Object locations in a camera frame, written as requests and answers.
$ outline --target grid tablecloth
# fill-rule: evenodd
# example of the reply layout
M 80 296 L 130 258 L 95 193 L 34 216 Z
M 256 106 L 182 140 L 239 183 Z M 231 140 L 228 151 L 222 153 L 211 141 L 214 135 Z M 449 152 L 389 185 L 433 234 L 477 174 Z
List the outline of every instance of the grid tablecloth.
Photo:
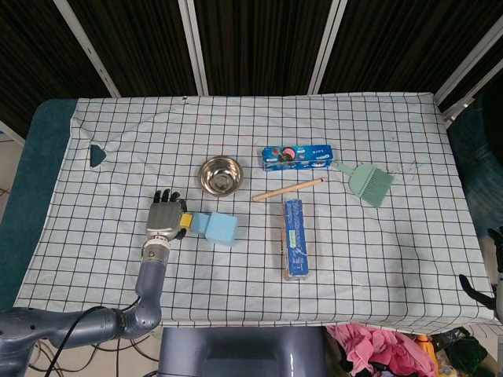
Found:
M 327 170 L 266 173 L 267 145 L 333 147 L 352 166 L 395 176 L 376 209 Z M 90 167 L 90 146 L 106 152 Z M 199 166 L 228 155 L 240 190 L 203 194 Z M 321 184 L 266 202 L 251 197 L 299 181 Z M 335 324 L 357 321 L 434 332 L 490 323 L 457 274 L 490 294 L 453 155 L 431 94 L 310 97 L 81 99 L 39 245 L 17 305 L 56 311 L 136 299 L 145 222 L 156 189 L 173 188 L 189 211 L 238 218 L 232 248 L 188 235 L 173 241 L 163 325 Z M 300 198 L 310 275 L 284 281 L 281 200 Z

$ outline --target orange object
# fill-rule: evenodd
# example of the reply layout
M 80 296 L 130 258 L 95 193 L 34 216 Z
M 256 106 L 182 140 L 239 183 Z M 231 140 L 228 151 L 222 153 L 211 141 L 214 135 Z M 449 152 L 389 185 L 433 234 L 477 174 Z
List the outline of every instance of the orange object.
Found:
M 426 335 L 418 335 L 416 337 L 416 344 L 430 357 L 431 361 L 433 361 L 435 374 L 439 375 L 439 363 L 437 362 L 435 350 L 433 349 L 433 344 L 431 344 L 430 339 Z

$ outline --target wooden stick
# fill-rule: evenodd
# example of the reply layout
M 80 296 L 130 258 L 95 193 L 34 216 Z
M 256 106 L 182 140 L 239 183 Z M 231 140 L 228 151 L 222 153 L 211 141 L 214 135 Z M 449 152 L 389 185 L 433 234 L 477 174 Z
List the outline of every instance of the wooden stick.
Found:
M 285 194 L 286 192 L 298 191 L 298 190 L 304 189 L 306 187 L 311 187 L 311 186 L 317 185 L 318 183 L 327 182 L 327 180 L 328 180 L 327 177 L 323 177 L 323 178 L 319 178 L 319 179 L 314 179 L 313 181 L 303 182 L 303 183 L 299 183 L 297 185 L 292 185 L 292 186 L 280 188 L 279 190 L 264 192 L 263 194 L 253 196 L 251 198 L 251 200 L 253 200 L 254 202 L 259 202 L 260 200 L 269 199 L 270 197 Z

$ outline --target dustpan brush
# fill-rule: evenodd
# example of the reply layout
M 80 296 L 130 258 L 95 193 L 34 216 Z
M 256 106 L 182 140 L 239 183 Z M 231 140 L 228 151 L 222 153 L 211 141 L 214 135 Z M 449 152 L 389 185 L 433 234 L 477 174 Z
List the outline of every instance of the dustpan brush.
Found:
M 331 167 L 350 175 L 349 188 L 368 204 L 379 208 L 393 182 L 393 176 L 377 169 L 370 163 L 363 163 L 354 170 L 348 165 L 334 161 Z

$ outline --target light blue sponge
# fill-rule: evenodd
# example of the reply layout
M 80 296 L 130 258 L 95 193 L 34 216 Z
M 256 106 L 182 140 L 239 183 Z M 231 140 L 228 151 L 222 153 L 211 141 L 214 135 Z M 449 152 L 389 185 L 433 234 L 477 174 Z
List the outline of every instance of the light blue sponge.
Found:
M 206 233 L 206 228 L 210 222 L 210 216 L 196 212 L 190 224 L 190 231 L 203 236 Z
M 237 229 L 237 218 L 228 214 L 211 214 L 204 236 L 213 243 L 232 246 Z

